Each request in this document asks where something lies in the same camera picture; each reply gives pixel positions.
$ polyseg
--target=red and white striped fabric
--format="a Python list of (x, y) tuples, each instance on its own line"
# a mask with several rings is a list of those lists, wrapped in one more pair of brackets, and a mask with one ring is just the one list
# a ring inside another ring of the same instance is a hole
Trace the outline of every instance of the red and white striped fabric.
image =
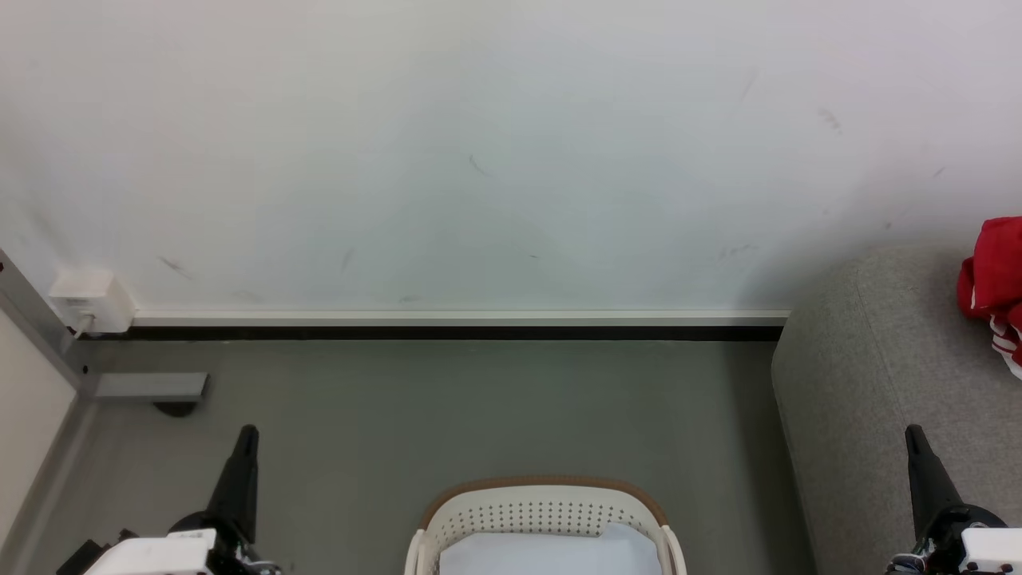
[(962, 262), (958, 301), (967, 317), (989, 321), (993, 349), (1022, 380), (1022, 217), (983, 223)]

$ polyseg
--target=white cloth in basket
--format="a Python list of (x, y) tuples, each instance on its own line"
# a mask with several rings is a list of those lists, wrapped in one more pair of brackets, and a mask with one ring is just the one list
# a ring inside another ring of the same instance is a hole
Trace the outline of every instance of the white cloth in basket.
[(439, 575), (662, 575), (656, 545), (628, 525), (599, 537), (475, 533), (440, 553)]

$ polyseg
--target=gray sofa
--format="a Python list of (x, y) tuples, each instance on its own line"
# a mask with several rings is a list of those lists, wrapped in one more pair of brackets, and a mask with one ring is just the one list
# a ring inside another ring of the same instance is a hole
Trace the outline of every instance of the gray sofa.
[(913, 544), (904, 428), (967, 501), (1022, 527), (1022, 381), (962, 317), (969, 247), (876, 250), (792, 314), (774, 387), (820, 575), (880, 575)]

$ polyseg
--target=black baseboard strip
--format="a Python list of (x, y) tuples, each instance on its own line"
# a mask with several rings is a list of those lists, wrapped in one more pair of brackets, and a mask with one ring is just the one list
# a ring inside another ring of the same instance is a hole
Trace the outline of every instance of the black baseboard strip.
[(781, 327), (382, 327), (132, 328), (91, 341), (222, 342), (238, 340), (657, 340), (776, 342)]

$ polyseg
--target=white cable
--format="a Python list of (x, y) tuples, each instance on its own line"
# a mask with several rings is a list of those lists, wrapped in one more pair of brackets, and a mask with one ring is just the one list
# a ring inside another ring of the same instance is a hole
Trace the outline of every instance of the white cable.
[(82, 334), (88, 332), (89, 329), (92, 328), (93, 323), (95, 322), (96, 322), (95, 316), (92, 316), (91, 314), (83, 316), (81, 322), (78, 323), (78, 328), (75, 330), (75, 339), (77, 340), (81, 338)]

